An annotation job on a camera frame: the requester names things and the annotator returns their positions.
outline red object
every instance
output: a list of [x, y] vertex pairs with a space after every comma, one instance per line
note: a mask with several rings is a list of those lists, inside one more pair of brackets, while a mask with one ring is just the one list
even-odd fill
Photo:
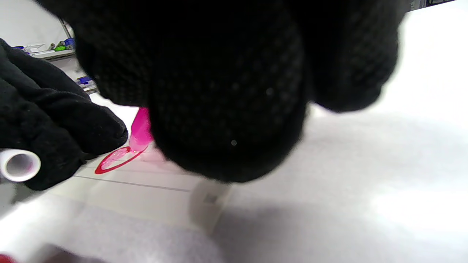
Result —
[[[129, 152], [131, 151], [131, 149], [130, 149], [129, 146], [123, 147], [123, 148], [120, 148], [120, 149], [125, 149], [125, 150], [127, 151], [127, 153], [129, 153]], [[99, 166], [96, 168], [96, 171], [94, 171], [94, 173], [97, 174], [97, 175], [102, 175], [102, 174], [105, 174], [105, 173], [110, 172], [110, 171], [112, 171], [112, 170], [115, 170], [115, 169], [117, 169], [117, 168], [119, 168], [119, 167], [122, 167], [122, 166], [124, 166], [125, 164], [131, 162], [133, 159], [137, 158], [140, 154], [142, 154], [142, 153], [146, 150], [146, 148], [145, 148], [145, 150], [143, 150], [143, 151], [137, 153], [135, 156], [131, 157], [130, 159], [128, 159], [127, 161], [125, 161], [125, 162], [123, 162], [123, 163], [121, 163], [121, 164], [118, 164], [118, 165], [116, 165], [116, 166], [112, 166], [112, 167], [107, 168], [107, 169], [103, 169], [103, 168], [102, 168], [102, 164], [103, 164], [114, 152], [116, 152], [116, 151], [118, 151], [118, 150], [120, 150], [120, 149], [117, 149], [117, 150], [111, 152], [109, 155], [107, 155], [106, 158], [104, 158], [104, 160], [101, 161], [101, 163], [100, 163]]]
[[0, 263], [17, 263], [17, 262], [10, 256], [0, 255]]

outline shelf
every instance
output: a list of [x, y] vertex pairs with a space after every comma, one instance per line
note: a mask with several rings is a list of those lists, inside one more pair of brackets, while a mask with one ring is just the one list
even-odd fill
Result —
[[54, 53], [47, 53], [47, 54], [32, 54], [31, 56], [35, 58], [42, 58], [48, 61], [55, 61], [59, 59], [74, 57], [75, 50], [63, 50], [63, 51], [56, 51]]
[[91, 95], [93, 93], [97, 93], [98, 90], [97, 90], [97, 87], [96, 85], [90, 85], [88, 87], [84, 87], [83, 90], [88, 93], [88, 95]]

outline white wall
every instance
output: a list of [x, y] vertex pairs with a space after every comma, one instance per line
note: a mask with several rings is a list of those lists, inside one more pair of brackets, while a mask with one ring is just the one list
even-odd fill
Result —
[[10, 46], [45, 43], [48, 47], [67, 39], [60, 21], [34, 0], [0, 0], [0, 37]]

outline white paper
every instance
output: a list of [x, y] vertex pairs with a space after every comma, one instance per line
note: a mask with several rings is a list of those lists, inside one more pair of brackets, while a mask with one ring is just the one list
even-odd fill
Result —
[[213, 230], [230, 185], [184, 172], [165, 161], [154, 147], [122, 167], [98, 175], [95, 170], [105, 156], [89, 162], [48, 193], [162, 224], [206, 233]]

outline black textured glove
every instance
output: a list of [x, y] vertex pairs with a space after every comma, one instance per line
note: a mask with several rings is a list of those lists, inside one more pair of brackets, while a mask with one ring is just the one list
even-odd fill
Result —
[[41, 169], [25, 182], [44, 190], [71, 177], [85, 158], [127, 141], [125, 124], [52, 64], [0, 38], [0, 148], [36, 153]]
[[101, 94], [149, 107], [183, 168], [225, 182], [273, 170], [306, 105], [374, 102], [395, 66], [406, 0], [38, 0], [73, 27]]

